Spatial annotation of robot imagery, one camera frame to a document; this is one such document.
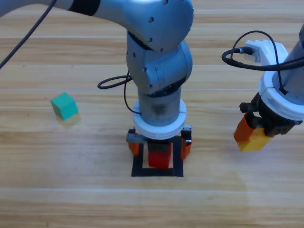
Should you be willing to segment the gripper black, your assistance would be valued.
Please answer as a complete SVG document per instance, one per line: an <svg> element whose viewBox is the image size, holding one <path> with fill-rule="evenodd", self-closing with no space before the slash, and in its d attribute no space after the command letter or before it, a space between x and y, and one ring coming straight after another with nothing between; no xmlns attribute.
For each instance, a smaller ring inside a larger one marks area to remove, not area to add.
<svg viewBox="0 0 304 228"><path fill-rule="evenodd" d="M190 154L191 146L192 146L192 126L185 125L181 130L181 152L180 157L182 160L186 159ZM146 136L136 133L135 128L131 128L128 130L126 141L128 142L128 146L133 156L138 156L140 151L141 144L148 145L148 151L152 152L167 152L170 143L173 138L165 139L165 140L154 140L150 139Z"/></svg>
<svg viewBox="0 0 304 228"><path fill-rule="evenodd" d="M234 132L236 142L249 140L254 130L258 128L263 128L264 134L273 138L278 134L287 134L294 126L302 123L302 121L286 119L273 112L262 101L260 94L256 94L250 103L242 102L239 108L244 116Z"/></svg>

